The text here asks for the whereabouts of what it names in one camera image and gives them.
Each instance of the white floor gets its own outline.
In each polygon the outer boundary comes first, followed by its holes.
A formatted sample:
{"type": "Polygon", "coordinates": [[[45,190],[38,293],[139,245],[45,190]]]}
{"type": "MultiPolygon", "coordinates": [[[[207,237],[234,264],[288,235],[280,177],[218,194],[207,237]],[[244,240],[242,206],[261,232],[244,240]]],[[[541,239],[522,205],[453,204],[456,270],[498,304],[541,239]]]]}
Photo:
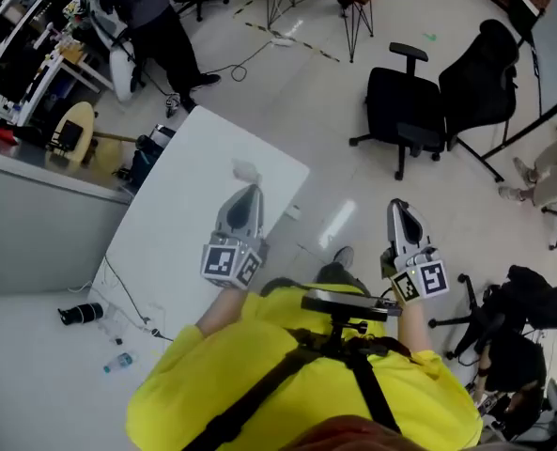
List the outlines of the white floor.
{"type": "MultiPolygon", "coordinates": [[[[270,40],[269,34],[246,25],[265,25],[265,0],[255,0],[233,16],[249,1],[206,7],[202,23],[193,15],[183,19],[202,70],[238,63],[270,40]]],[[[468,48],[483,20],[494,18],[507,24],[506,15],[488,0],[373,0],[373,7],[375,37],[369,38],[360,29],[354,64],[348,62],[345,28],[336,1],[308,0],[286,13],[273,28],[340,62],[300,44],[289,48],[270,45],[245,65],[248,76],[243,82],[234,82],[225,71],[218,86],[193,95],[201,105],[311,169],[294,202],[301,209],[301,219],[283,217],[271,232],[269,261],[257,283],[262,286],[281,275],[309,281],[332,260],[336,250],[352,245],[356,252],[352,272],[380,294],[388,287],[379,270],[379,255],[388,246],[386,209],[398,197],[409,201],[430,223],[432,240],[441,250],[452,283],[448,295],[426,303],[428,318],[467,313],[465,290],[456,282],[460,272],[471,276],[477,291],[486,283],[503,282],[511,264],[529,266],[557,285],[557,251],[548,250],[557,222],[528,204],[501,200],[490,174],[464,149],[444,153],[440,163],[431,162],[428,154],[408,159],[405,179],[397,182],[395,148],[374,142],[348,146],[349,137],[367,133],[363,100],[371,69],[405,70],[405,58],[389,53],[390,42],[424,49],[429,61],[419,62],[417,73],[436,81],[468,48]]],[[[511,133],[537,116],[537,85],[528,46],[520,49],[517,68],[518,110],[511,133]]],[[[165,83],[161,70],[154,65],[148,69],[165,83]]],[[[164,102],[152,85],[129,104],[119,104],[108,93],[97,105],[97,125],[104,132],[129,136],[149,133],[157,123],[177,129],[184,112],[166,120],[164,102]]],[[[502,133],[500,125],[468,131],[463,137],[478,151],[487,151],[501,140],[502,133]]],[[[508,182],[520,185],[511,158],[518,155],[530,162],[555,138],[556,132],[548,124],[491,163],[508,182]]],[[[432,332],[436,349],[450,349],[463,330],[432,332]]],[[[546,333],[541,342],[550,374],[556,378],[557,332],[546,333]]],[[[468,352],[463,359],[469,362],[473,357],[468,352]]],[[[463,381],[473,375],[471,368],[458,364],[452,368],[463,381]]]]}

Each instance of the shoe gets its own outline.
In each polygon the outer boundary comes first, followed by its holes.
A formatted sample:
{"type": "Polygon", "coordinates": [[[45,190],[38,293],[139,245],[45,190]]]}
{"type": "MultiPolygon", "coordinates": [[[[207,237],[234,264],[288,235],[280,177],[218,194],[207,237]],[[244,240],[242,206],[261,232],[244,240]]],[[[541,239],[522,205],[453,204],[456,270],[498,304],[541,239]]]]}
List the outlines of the shoe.
{"type": "Polygon", "coordinates": [[[522,180],[524,180],[524,183],[526,184],[526,186],[527,187],[534,187],[534,185],[537,183],[536,172],[532,168],[530,168],[526,163],[524,163],[521,159],[519,159],[518,157],[515,157],[512,160],[512,162],[514,163],[514,166],[516,167],[516,171],[522,177],[522,180]]]}
{"type": "Polygon", "coordinates": [[[353,247],[343,247],[334,255],[333,262],[338,262],[345,269],[348,269],[351,267],[351,264],[353,264],[353,255],[353,247]]]}
{"type": "Polygon", "coordinates": [[[505,185],[501,186],[499,189],[500,196],[504,199],[515,200],[517,202],[524,202],[526,199],[522,197],[520,189],[512,189],[505,185]]]}
{"type": "Polygon", "coordinates": [[[215,86],[222,81],[222,77],[215,73],[201,73],[196,79],[193,88],[200,88],[202,86],[215,86]]]}
{"type": "Polygon", "coordinates": [[[184,110],[186,110],[189,114],[194,110],[194,107],[196,107],[196,102],[190,96],[181,97],[180,103],[182,104],[182,107],[184,107],[184,110]]]}

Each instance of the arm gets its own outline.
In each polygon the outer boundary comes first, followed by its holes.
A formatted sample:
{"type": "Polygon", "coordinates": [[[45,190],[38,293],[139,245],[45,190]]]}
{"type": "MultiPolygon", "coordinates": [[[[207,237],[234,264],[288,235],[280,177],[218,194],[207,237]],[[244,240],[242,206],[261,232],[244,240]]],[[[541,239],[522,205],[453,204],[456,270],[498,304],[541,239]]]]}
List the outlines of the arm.
{"type": "Polygon", "coordinates": [[[398,322],[397,340],[411,352],[432,350],[422,301],[403,306],[398,322]]]}
{"type": "Polygon", "coordinates": [[[201,319],[196,323],[204,337],[221,331],[240,319],[247,292],[235,288],[223,289],[201,319]]]}

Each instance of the small white object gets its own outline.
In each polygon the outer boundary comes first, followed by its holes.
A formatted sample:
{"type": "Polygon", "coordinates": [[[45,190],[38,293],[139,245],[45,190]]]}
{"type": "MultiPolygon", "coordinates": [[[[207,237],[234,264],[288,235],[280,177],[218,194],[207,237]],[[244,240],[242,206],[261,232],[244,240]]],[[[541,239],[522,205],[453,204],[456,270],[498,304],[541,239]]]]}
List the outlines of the small white object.
{"type": "Polygon", "coordinates": [[[298,221],[299,219],[301,219],[301,209],[299,209],[294,204],[286,209],[285,214],[293,221],[298,221]]]}
{"type": "Polygon", "coordinates": [[[261,182],[261,175],[254,163],[232,159],[232,172],[238,180],[257,185],[261,182]]]}
{"type": "Polygon", "coordinates": [[[291,47],[294,42],[289,39],[272,39],[271,43],[280,47],[291,47]]]}

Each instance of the person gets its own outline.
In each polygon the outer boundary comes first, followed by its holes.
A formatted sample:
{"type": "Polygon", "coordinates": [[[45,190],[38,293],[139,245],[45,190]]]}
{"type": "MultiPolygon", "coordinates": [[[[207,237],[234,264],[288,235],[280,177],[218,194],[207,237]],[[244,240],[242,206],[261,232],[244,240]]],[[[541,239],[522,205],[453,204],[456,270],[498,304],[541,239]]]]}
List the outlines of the person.
{"type": "Polygon", "coordinates": [[[547,376],[543,348],[504,327],[481,353],[474,401],[480,403],[486,390],[500,394],[489,414],[503,426],[505,439],[511,440],[539,419],[547,376]]]}
{"type": "Polygon", "coordinates": [[[196,103],[191,90],[220,82],[219,75],[201,73],[193,46],[170,0],[106,0],[131,30],[131,39],[138,58],[152,57],[167,73],[180,103],[191,112],[196,103]]]}
{"type": "MultiPolygon", "coordinates": [[[[353,249],[341,249],[320,271],[314,288],[367,294],[348,272],[352,260],[353,249]]],[[[265,297],[223,289],[196,325],[182,329],[132,397],[126,422],[132,441],[144,451],[174,451],[187,446],[215,449],[193,446],[193,441],[208,425],[212,433],[217,421],[210,422],[216,416],[242,399],[283,362],[287,353],[298,348],[293,330],[331,333],[329,315],[301,308],[305,292],[285,279],[266,285],[265,297]]],[[[374,339],[384,338],[382,323],[370,321],[367,325],[366,339],[376,342],[374,339]]],[[[343,336],[348,341],[360,339],[354,329],[345,329],[343,336]]],[[[372,354],[368,359],[401,431],[401,435],[396,433],[401,445],[384,429],[384,423],[368,421],[371,413],[352,371],[341,361],[320,357],[282,381],[241,429],[219,426],[234,438],[221,449],[337,449],[307,445],[304,437],[297,441],[308,430],[315,439],[334,437],[334,443],[340,444],[358,438],[367,444],[374,434],[386,435],[384,439],[393,442],[392,447],[353,446],[347,447],[349,451],[458,450],[475,445],[482,429],[480,415],[468,392],[431,350],[422,302],[403,307],[398,341],[400,351],[372,354]],[[350,427],[355,431],[346,432],[350,427]],[[336,436],[341,432],[339,441],[336,436]]]]}
{"type": "Polygon", "coordinates": [[[539,208],[557,202],[557,142],[541,152],[534,161],[534,168],[518,157],[514,158],[514,166],[528,189],[501,186],[499,193],[502,198],[518,202],[530,200],[539,208]]]}

